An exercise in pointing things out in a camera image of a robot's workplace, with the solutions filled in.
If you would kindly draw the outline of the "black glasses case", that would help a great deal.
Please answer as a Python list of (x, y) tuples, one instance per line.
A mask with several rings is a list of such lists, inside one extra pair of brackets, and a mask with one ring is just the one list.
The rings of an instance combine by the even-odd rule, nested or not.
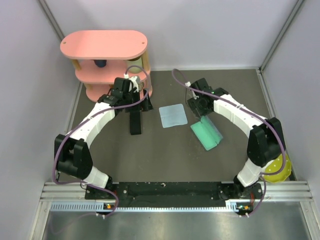
[(130, 113), (129, 130), (132, 136), (142, 134), (141, 113), (139, 111)]

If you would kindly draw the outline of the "blue grey glasses case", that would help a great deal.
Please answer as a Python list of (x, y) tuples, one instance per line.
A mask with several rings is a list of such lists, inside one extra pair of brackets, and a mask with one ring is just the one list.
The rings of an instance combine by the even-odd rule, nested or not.
[(190, 128), (206, 151), (215, 148), (223, 139), (222, 134), (208, 116), (202, 116)]

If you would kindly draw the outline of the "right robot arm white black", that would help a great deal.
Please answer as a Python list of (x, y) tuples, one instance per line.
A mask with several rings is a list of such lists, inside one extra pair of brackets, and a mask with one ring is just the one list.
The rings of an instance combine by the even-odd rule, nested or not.
[(273, 175), (265, 169), (286, 151), (281, 122), (275, 117), (266, 118), (254, 113), (223, 88), (212, 89), (205, 78), (187, 82), (185, 86), (192, 91), (192, 97), (186, 103), (199, 119), (191, 129), (205, 150), (213, 149), (223, 138), (209, 119), (211, 113), (225, 117), (248, 138), (247, 161), (234, 177), (231, 189), (221, 192), (222, 199), (245, 198), (261, 176)]

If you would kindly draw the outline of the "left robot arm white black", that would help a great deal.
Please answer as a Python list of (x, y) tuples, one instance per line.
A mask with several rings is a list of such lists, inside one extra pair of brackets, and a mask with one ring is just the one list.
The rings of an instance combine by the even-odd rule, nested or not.
[(113, 87), (97, 100), (77, 127), (55, 138), (53, 171), (95, 186), (98, 195), (109, 198), (114, 191), (112, 177), (94, 166), (90, 146), (101, 130), (121, 111), (129, 113), (130, 134), (140, 135), (141, 112), (152, 109), (149, 91), (139, 76), (117, 77)]

